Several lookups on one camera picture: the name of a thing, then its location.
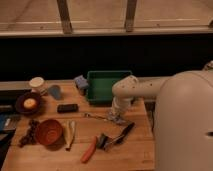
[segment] white cup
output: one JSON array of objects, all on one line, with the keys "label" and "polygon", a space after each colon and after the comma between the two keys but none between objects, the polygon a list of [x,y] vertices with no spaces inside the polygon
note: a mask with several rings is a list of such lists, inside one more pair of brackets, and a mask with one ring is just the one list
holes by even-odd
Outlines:
[{"label": "white cup", "polygon": [[42,77],[34,77],[29,82],[33,92],[44,95],[46,93],[45,81]]}]

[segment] red bowl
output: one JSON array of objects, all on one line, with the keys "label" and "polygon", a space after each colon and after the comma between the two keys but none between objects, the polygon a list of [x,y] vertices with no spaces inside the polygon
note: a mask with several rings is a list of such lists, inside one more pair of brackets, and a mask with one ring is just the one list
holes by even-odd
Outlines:
[{"label": "red bowl", "polygon": [[[26,109],[24,107],[24,101],[29,98],[32,98],[36,101],[36,106],[32,109]],[[26,115],[36,113],[39,110],[39,108],[41,107],[41,99],[42,98],[39,93],[27,92],[27,93],[19,96],[18,99],[16,100],[16,103],[15,103],[16,111],[21,114],[26,114]]]},{"label": "red bowl", "polygon": [[41,122],[35,130],[35,140],[42,145],[54,144],[62,135],[61,124],[54,119]]}]

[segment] black bowl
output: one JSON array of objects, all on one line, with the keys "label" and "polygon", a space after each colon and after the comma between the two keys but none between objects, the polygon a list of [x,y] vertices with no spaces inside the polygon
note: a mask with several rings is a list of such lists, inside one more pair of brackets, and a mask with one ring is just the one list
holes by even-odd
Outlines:
[{"label": "black bowl", "polygon": [[[32,98],[36,101],[36,106],[32,109],[27,109],[24,107],[24,101],[26,99]],[[35,93],[35,92],[27,92],[21,96],[18,97],[18,99],[16,100],[15,103],[15,109],[18,113],[21,114],[34,114],[36,113],[39,108],[41,107],[41,95],[39,93]]]}]

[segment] green plastic tray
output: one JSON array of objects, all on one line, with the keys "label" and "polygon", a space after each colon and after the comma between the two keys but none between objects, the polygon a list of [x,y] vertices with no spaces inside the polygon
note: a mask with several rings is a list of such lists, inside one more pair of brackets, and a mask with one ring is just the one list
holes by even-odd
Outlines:
[{"label": "green plastic tray", "polygon": [[89,71],[87,81],[89,88],[86,98],[90,104],[110,104],[113,99],[112,86],[119,80],[131,75],[129,70],[125,71]]}]

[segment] wooden tabletop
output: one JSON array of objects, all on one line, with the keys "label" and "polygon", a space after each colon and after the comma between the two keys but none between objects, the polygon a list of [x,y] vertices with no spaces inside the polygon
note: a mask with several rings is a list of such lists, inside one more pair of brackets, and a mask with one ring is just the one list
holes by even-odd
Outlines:
[{"label": "wooden tabletop", "polygon": [[[109,137],[116,137],[124,127],[108,121],[84,118],[84,112],[106,116],[110,106],[89,105],[85,97],[79,94],[72,81],[57,83],[57,85],[61,87],[62,100],[57,101],[50,95],[43,96],[43,104],[39,112],[31,117],[22,116],[2,171],[154,170],[154,140],[142,99],[134,102],[125,114],[126,119],[135,122],[135,127],[124,143],[113,146],[107,152],[97,149],[92,158],[83,164],[80,159],[90,146],[94,136],[99,137],[101,133],[104,133]],[[67,103],[77,103],[79,111],[58,114],[57,105]],[[63,141],[48,148],[38,143],[20,148],[19,140],[26,134],[29,120],[32,118],[39,121],[54,118],[61,123],[66,120],[76,121],[76,135],[71,150],[65,150]]]}]

